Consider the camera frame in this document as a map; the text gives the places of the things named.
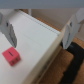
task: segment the red block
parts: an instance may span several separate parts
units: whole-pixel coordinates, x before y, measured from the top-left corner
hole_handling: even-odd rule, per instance
[[[11,66],[20,61],[20,55],[13,47],[7,49],[2,54]]]

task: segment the wooden floor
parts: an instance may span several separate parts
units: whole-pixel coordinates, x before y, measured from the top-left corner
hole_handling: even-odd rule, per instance
[[[60,29],[52,26],[51,24],[45,22],[44,20],[37,18],[38,20],[46,23],[47,25],[57,29]],[[82,48],[84,48],[84,42],[74,38],[73,42],[79,44]],[[73,59],[73,55],[67,52],[64,49],[61,49],[57,57],[54,59],[53,63],[39,82],[39,84],[58,84],[63,77],[63,72],[67,70],[67,67],[70,65],[70,62]],[[84,62],[82,63],[80,70],[74,80],[73,84],[84,84]]]

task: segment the white table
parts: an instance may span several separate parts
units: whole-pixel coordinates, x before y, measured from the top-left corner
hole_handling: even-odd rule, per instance
[[[58,47],[63,35],[22,11],[0,9],[0,12],[14,27],[16,50],[21,56],[16,65],[11,67],[8,64],[2,52],[11,44],[0,32],[0,84],[30,84]]]

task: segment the small red object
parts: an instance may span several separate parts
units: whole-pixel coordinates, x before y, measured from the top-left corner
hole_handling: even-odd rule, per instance
[[[16,64],[20,60],[19,53],[13,47],[7,49],[2,54],[11,66]]]

